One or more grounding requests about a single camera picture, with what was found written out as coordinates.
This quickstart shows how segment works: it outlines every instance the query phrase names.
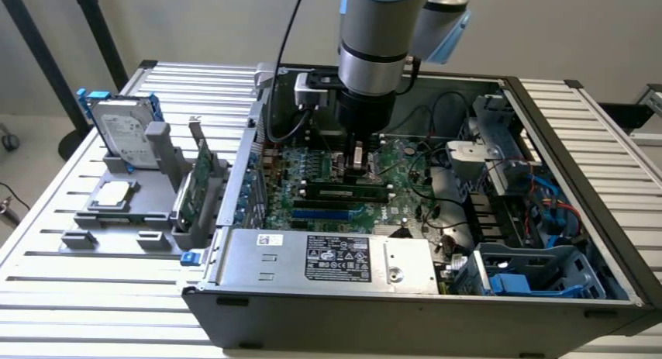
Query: table surface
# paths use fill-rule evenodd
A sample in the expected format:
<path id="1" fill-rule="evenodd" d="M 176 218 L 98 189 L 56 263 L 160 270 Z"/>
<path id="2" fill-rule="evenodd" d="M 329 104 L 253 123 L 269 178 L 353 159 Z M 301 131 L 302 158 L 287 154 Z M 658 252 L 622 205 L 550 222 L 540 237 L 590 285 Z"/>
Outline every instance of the table surface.
<path id="1" fill-rule="evenodd" d="M 123 94 L 162 100 L 172 142 L 195 157 L 187 130 L 202 116 L 210 146 L 234 161 L 243 120 L 255 100 L 251 67 L 159 62 L 139 69 Z M 62 231 L 76 228 L 106 170 L 94 131 L 0 249 L 0 357 L 374 357 L 233 351 L 214 347 L 180 298 L 201 269 L 175 257 L 78 257 L 58 252 Z M 565 359 L 662 357 L 662 326 L 636 337 L 602 337 Z"/>

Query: warning label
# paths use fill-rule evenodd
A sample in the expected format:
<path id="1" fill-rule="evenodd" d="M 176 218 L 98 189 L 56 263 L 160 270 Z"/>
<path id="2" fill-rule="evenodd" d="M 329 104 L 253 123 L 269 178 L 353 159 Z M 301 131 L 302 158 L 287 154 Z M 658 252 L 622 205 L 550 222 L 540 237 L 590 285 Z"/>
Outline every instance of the warning label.
<path id="1" fill-rule="evenodd" d="M 306 277 L 310 280 L 370 283 L 369 238 L 309 236 Z"/>

